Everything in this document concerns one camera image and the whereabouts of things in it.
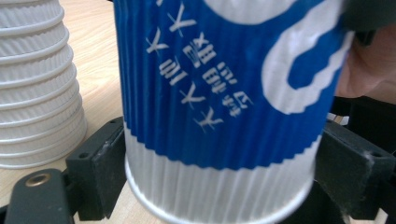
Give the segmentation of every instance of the white wavy logo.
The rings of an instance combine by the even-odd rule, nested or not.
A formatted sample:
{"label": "white wavy logo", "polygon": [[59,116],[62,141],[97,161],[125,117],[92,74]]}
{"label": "white wavy logo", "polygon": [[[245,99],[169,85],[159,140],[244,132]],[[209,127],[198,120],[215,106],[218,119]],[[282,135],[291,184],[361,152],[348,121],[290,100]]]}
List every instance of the white wavy logo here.
{"label": "white wavy logo", "polygon": [[[296,0],[205,0],[207,5],[227,21],[252,25],[268,21],[286,12]],[[284,114],[303,113],[318,101],[334,73],[343,63],[352,35],[346,35],[342,47],[317,72],[311,84],[294,89],[288,82],[296,58],[311,50],[318,39],[338,22],[344,1],[325,0],[313,7],[300,21],[285,30],[270,49],[262,65],[263,95],[272,107]]]}
{"label": "white wavy logo", "polygon": [[295,59],[312,49],[318,39],[336,25],[342,5],[342,1],[323,1],[284,31],[270,49],[262,66],[262,88],[265,98],[278,111],[303,113],[332,83],[349,49],[351,34],[346,35],[342,47],[330,57],[328,65],[315,74],[309,86],[296,90],[289,84],[288,77]]}
{"label": "white wavy logo", "polygon": [[223,19],[237,24],[254,25],[287,11],[296,0],[205,0]]}

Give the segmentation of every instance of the human hand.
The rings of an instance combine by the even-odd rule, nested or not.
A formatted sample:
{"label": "human hand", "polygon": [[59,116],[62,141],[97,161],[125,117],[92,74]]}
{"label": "human hand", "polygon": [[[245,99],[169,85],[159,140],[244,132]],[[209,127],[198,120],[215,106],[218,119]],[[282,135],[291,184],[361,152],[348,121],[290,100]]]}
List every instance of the human hand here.
{"label": "human hand", "polygon": [[369,47],[354,40],[335,94],[396,105],[396,24],[378,29]]}

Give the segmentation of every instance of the metal screw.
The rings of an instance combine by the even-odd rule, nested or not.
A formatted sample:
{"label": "metal screw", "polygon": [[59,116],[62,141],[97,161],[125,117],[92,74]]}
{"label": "metal screw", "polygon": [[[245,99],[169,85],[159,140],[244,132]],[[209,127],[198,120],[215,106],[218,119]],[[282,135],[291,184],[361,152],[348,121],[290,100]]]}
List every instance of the metal screw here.
{"label": "metal screw", "polygon": [[40,186],[50,180],[50,174],[38,174],[30,177],[26,181],[26,186],[27,187],[37,187]]}

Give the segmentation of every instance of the cup bottom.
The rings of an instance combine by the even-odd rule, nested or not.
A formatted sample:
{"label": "cup bottom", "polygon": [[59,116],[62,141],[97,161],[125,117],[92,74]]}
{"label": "cup bottom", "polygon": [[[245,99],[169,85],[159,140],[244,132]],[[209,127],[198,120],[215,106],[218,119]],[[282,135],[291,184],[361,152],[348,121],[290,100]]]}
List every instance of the cup bottom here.
{"label": "cup bottom", "polygon": [[[313,184],[316,144],[287,161],[286,169],[275,164],[270,172],[267,168],[218,171],[169,161],[125,131],[129,185],[154,216],[170,223],[275,223],[300,206]],[[137,155],[132,150],[144,152]],[[290,174],[296,166],[304,175]]]}

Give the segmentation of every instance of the cup rim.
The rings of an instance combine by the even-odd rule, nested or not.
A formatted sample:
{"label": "cup rim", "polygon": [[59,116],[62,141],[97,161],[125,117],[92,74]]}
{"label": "cup rim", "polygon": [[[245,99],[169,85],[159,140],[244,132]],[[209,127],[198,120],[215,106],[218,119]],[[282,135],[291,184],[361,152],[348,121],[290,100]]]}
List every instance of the cup rim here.
{"label": "cup rim", "polygon": [[[77,122],[77,121],[78,121],[78,123],[80,123],[81,120],[84,119],[84,116],[81,116],[81,113],[83,113],[82,105],[80,105],[80,106],[78,107],[78,110],[77,110],[77,111],[73,114],[73,116],[70,118],[71,121],[67,122],[67,125],[70,125],[71,123]],[[70,137],[71,135],[73,135],[73,134],[76,132],[76,130],[77,130],[78,128],[80,128],[80,126],[81,126],[81,124],[79,124],[79,125],[77,126],[77,128],[74,129],[72,132],[68,133],[61,141],[52,143],[52,144],[49,145],[49,146],[45,146],[45,147],[42,147],[42,148],[38,148],[38,149],[35,149],[35,150],[32,150],[32,151],[17,152],[17,153],[0,153],[0,158],[18,158],[18,157],[25,157],[25,156],[30,156],[30,155],[34,155],[34,154],[37,154],[37,153],[40,153],[40,152],[47,151],[47,150],[53,148],[54,146],[60,145],[61,143],[64,143],[66,140],[68,140],[68,137]]]}
{"label": "cup rim", "polygon": [[0,129],[1,128],[19,127],[19,126],[22,126],[22,125],[32,124],[32,123],[36,123],[36,122],[39,122],[39,121],[47,119],[47,118],[51,118],[51,117],[53,117],[53,116],[55,116],[57,114],[60,114],[64,110],[66,110],[66,108],[68,108],[70,105],[72,105],[77,99],[79,99],[80,101],[82,100],[81,96],[78,93],[74,94],[72,96],[72,98],[70,98],[70,100],[67,101],[65,104],[57,107],[56,109],[50,111],[47,114],[41,115],[39,117],[34,117],[34,118],[31,118],[31,119],[19,120],[19,121],[16,121],[16,122],[13,121],[13,122],[8,122],[8,123],[0,123]]}
{"label": "cup rim", "polygon": [[27,125],[16,125],[7,128],[0,128],[0,133],[2,133],[1,140],[7,141],[12,139],[21,139],[25,137],[29,138],[31,136],[45,133],[73,118],[81,107],[82,102],[80,100],[74,101],[73,104],[71,104],[69,107],[64,108],[64,110],[60,111],[57,114],[53,114],[46,119],[29,123]]}
{"label": "cup rim", "polygon": [[[51,158],[51,159],[49,159],[49,160],[39,161],[39,162],[29,163],[29,164],[24,164],[24,165],[9,165],[9,164],[8,164],[8,165],[5,165],[5,164],[0,164],[0,168],[5,168],[5,169],[25,169],[25,168],[31,168],[31,167],[36,167],[36,166],[44,165],[44,164],[50,163],[50,162],[52,162],[52,161],[57,161],[57,160],[59,160],[61,157],[67,155],[67,154],[70,153],[72,150],[74,150],[74,149],[81,143],[81,141],[84,139],[85,135],[87,134],[87,131],[88,131],[88,123],[87,123],[87,121],[84,119],[84,117],[83,117],[80,121],[82,121],[81,124],[79,124],[79,125],[77,126],[77,128],[76,128],[73,132],[71,132],[71,133],[69,134],[68,137],[69,137],[69,138],[72,138],[72,137],[73,137],[73,134],[76,134],[75,131],[79,131],[78,129],[81,129],[82,135],[81,135],[80,137],[77,138],[77,141],[76,141],[75,144],[73,144],[72,146],[70,146],[69,149],[67,149],[67,150],[65,150],[65,151],[63,151],[63,152],[61,152],[61,154],[59,154],[59,155],[57,155],[57,156],[55,156],[55,157],[53,157],[53,158]],[[53,147],[57,147],[57,146],[55,146],[55,144],[52,144],[52,145],[49,146],[46,150],[52,149]]]}
{"label": "cup rim", "polygon": [[14,87],[21,87],[21,86],[26,86],[26,85],[30,85],[30,84],[34,84],[37,83],[39,81],[48,79],[52,76],[55,76],[56,74],[62,72],[64,69],[66,69],[68,66],[70,66],[70,64],[73,62],[73,50],[70,48],[70,46],[65,45],[63,46],[61,49],[63,48],[68,48],[68,56],[67,59],[65,61],[65,63],[63,63],[61,66],[56,67],[55,69],[48,71],[47,73],[44,74],[40,74],[39,76],[36,77],[28,77],[28,78],[24,78],[24,79],[20,79],[20,80],[12,80],[9,82],[1,82],[0,83],[0,90],[1,89],[7,89],[7,88],[14,88]]}
{"label": "cup rim", "polygon": [[43,0],[3,0],[2,2],[0,2],[0,5],[30,3],[30,2],[40,2],[40,1],[43,1]]}
{"label": "cup rim", "polygon": [[81,105],[79,107],[79,109],[69,119],[67,119],[62,124],[52,128],[52,129],[49,129],[49,130],[47,130],[47,131],[45,131],[43,133],[39,133],[39,134],[31,135],[31,136],[26,136],[26,137],[22,137],[22,138],[0,140],[0,146],[2,144],[15,145],[15,144],[23,143],[23,142],[30,142],[30,141],[34,141],[36,139],[40,139],[40,138],[46,137],[46,136],[51,135],[53,133],[57,133],[61,129],[63,129],[64,127],[66,127],[69,124],[71,124],[72,122],[76,121],[78,117],[84,117],[83,111],[84,111],[84,108]]}
{"label": "cup rim", "polygon": [[[134,181],[134,176],[132,175],[131,167],[129,165],[128,157],[125,156],[125,163],[124,163],[124,169],[125,169],[125,174],[127,177],[127,182],[128,185],[136,197],[136,199],[143,204],[143,206],[150,211],[152,215],[155,217],[160,218],[161,220],[164,220],[165,222],[169,223],[177,223],[177,224],[190,224],[191,221],[187,219],[183,219],[180,217],[175,217],[172,214],[168,214],[165,211],[163,211],[159,206],[151,202],[146,198],[146,196],[141,192],[139,187]],[[309,191],[311,190],[311,187],[313,185],[313,181],[308,181],[304,184],[303,189],[297,193],[297,195],[294,196],[294,198],[284,207],[282,207],[280,210],[275,212],[269,217],[265,217],[262,219],[258,220],[253,220],[249,222],[245,222],[247,224],[263,224],[263,223],[274,223],[278,222],[279,220],[283,219],[284,217],[287,217],[290,215],[292,212],[295,211],[295,209],[300,206],[300,204],[305,200],[307,197]]]}
{"label": "cup rim", "polygon": [[50,46],[49,48],[41,49],[30,53],[20,54],[20,55],[2,57],[0,58],[0,65],[9,64],[9,63],[21,63],[46,56],[48,54],[55,52],[57,49],[61,49],[62,47],[64,47],[67,44],[68,39],[69,39],[69,32],[67,31],[67,29],[65,29],[64,38],[58,43]]}
{"label": "cup rim", "polygon": [[63,92],[70,89],[76,83],[78,83],[77,80],[75,78],[71,78],[68,82],[66,82],[66,84],[64,84],[60,89],[58,89],[56,91],[52,91],[51,93],[49,93],[47,95],[43,95],[43,96],[28,100],[28,101],[21,101],[21,102],[17,102],[17,103],[13,103],[13,104],[0,105],[0,110],[16,109],[16,108],[27,107],[29,105],[40,104],[42,102],[48,101],[49,99],[52,99],[52,98],[58,96],[58,95],[61,95]]}
{"label": "cup rim", "polygon": [[9,35],[25,35],[33,32],[46,30],[52,26],[55,26],[64,18],[64,9],[60,7],[61,13],[56,17],[51,18],[48,21],[42,21],[33,25],[15,26],[10,28],[0,28],[0,37]]}

